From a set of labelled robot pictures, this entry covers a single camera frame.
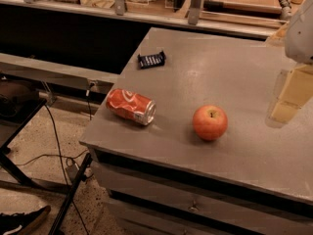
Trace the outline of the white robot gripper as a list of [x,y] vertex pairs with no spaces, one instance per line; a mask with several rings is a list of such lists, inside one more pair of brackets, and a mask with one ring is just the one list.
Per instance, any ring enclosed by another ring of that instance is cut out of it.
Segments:
[[302,65],[282,70],[274,87],[269,118],[287,124],[313,97],[313,0],[305,0],[291,17],[285,37],[286,56]]

